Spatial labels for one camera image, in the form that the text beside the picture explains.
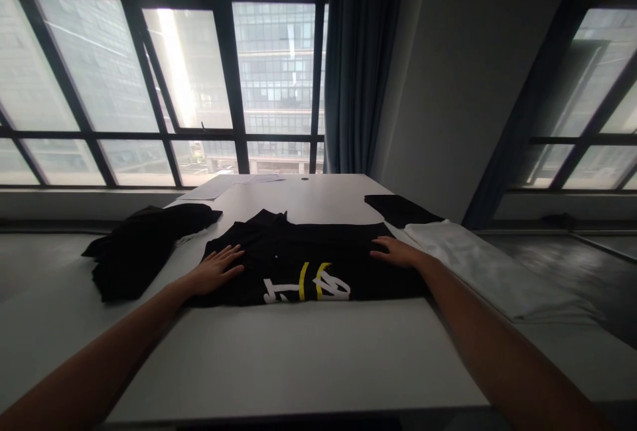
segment floor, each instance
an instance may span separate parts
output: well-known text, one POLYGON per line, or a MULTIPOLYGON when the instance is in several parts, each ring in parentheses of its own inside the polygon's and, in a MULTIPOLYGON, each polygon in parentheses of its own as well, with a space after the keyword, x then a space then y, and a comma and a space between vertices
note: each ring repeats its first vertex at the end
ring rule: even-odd
MULTIPOLYGON (((589 300, 600 324, 637 349, 637 265, 562 235, 481 235, 534 273, 589 300)), ((637 237, 586 236, 637 257, 637 237)))

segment black clothing pile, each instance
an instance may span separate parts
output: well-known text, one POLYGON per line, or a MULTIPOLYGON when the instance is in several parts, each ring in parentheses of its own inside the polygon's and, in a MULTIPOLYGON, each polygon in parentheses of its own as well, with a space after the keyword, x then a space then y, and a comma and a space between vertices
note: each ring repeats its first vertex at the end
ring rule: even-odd
POLYGON ((398 229, 404 229, 408 223, 430 223, 444 220, 403 196, 394 194, 365 196, 365 202, 379 211, 388 223, 398 229))
POLYGON ((261 210, 247 222, 235 222, 208 242, 204 258, 227 245, 246 253, 231 265, 245 270, 206 296, 186 305, 258 305, 306 300, 384 300, 426 296, 429 290, 414 269, 400 269, 370 256, 383 247, 372 243, 389 235, 382 223, 292 224, 287 213, 261 210))
POLYGON ((168 261, 175 241, 207 228, 221 214, 205 204, 149 206, 91 242, 82 255, 98 263, 93 281, 102 302, 138 299, 168 261))

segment white cloth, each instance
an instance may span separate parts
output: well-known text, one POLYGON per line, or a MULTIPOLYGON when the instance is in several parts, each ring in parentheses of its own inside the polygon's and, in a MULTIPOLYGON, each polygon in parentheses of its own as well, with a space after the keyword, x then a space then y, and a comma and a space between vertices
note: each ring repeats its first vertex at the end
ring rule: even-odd
POLYGON ((200 230, 199 232, 195 232, 194 234, 184 235, 181 239, 177 239, 175 241, 175 247, 181 247, 189 240, 194 239, 195 237, 199 237, 201 235, 206 235, 207 233, 208 233, 208 229, 203 229, 203 230, 200 230))
POLYGON ((593 305, 544 278, 451 223, 408 224, 395 236, 438 258, 512 322, 594 324, 593 305))

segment yellow stripe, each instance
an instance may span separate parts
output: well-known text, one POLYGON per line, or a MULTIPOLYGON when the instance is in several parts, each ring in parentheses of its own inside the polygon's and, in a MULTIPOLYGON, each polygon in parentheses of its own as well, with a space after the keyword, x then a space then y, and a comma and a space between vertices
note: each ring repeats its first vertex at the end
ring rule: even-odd
MULTIPOLYGON (((331 264, 331 262, 323 262, 320 265, 320 267, 318 268, 317 280, 320 281, 320 273, 323 272, 325 268, 329 267, 331 264)), ((320 287, 319 284, 317 284, 317 300, 320 300, 321 298, 323 298, 323 289, 320 287)))
POLYGON ((307 270, 307 266, 310 265, 309 262, 306 262, 301 269, 301 276, 299 277, 299 300, 301 302, 305 301, 305 289, 303 288, 303 282, 305 282, 305 271, 307 270))

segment wall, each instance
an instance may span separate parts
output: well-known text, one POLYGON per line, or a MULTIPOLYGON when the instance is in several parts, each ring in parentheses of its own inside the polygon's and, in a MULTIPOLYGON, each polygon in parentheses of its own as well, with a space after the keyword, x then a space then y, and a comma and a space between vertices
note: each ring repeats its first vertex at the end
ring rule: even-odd
POLYGON ((504 194, 493 218, 537 220, 562 213, 580 220, 637 220, 637 201, 620 194, 504 194))
POLYGON ((116 221, 146 206, 167 206, 183 193, 164 190, 0 190, 0 219, 116 221))
POLYGON ((422 0, 413 33, 401 12, 372 178, 462 221, 560 1, 422 0))

